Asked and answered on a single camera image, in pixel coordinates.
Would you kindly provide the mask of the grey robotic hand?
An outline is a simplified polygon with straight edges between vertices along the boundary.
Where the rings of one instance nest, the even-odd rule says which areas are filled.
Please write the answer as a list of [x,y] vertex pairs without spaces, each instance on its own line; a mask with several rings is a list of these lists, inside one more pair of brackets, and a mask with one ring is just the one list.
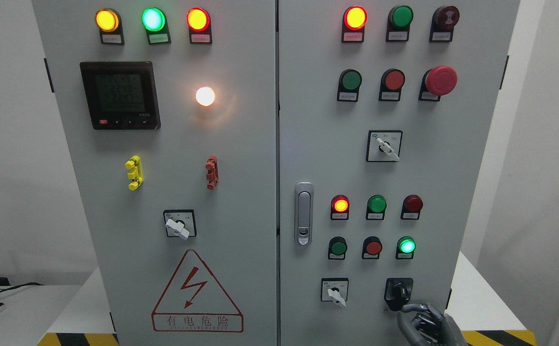
[[469,345],[455,320],[431,304],[404,305],[397,324],[410,346]]

